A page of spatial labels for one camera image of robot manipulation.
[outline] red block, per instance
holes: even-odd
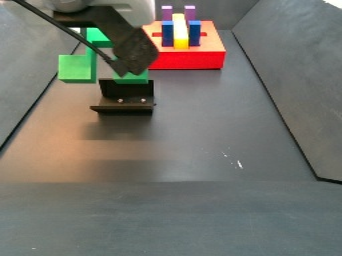
[[[225,49],[212,21],[201,21],[200,46],[189,49],[173,49],[161,46],[161,21],[142,26],[156,45],[159,57],[148,69],[220,69],[224,63]]]

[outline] colored block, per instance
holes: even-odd
[[[98,48],[112,48],[112,42],[97,28],[86,28],[86,40]]]
[[[161,45],[173,46],[173,21],[165,20],[161,21]]]
[[[200,24],[200,46],[189,46],[188,49],[161,46],[161,36],[156,36],[161,34],[160,21],[142,26],[145,34],[159,50],[159,57],[149,69],[220,69],[223,67],[225,49],[213,23],[212,21],[201,21]]]
[[[188,49],[188,31],[184,14],[172,14],[173,20],[173,48]]]
[[[189,20],[196,19],[196,7],[195,7],[195,5],[185,5],[184,6],[184,15],[185,15],[187,24],[188,24]]]
[[[65,83],[96,82],[96,54],[86,49],[85,55],[58,55],[58,80]]]
[[[200,39],[200,20],[188,21],[189,46],[199,46]]]
[[[110,48],[112,42],[97,28],[86,28],[86,40],[101,48]],[[58,56],[58,80],[65,83],[96,83],[97,55],[86,47],[85,55]],[[120,77],[113,72],[117,84],[148,84],[148,70],[140,75],[128,73]]]
[[[148,70],[145,70],[140,75],[126,73],[122,77],[113,72],[113,81],[117,84],[148,84]]]
[[[161,20],[172,20],[172,6],[171,5],[163,5],[161,6]]]

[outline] black holder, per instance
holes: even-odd
[[[153,111],[153,81],[146,84],[117,84],[112,79],[98,79],[101,100],[90,109],[97,113]]]

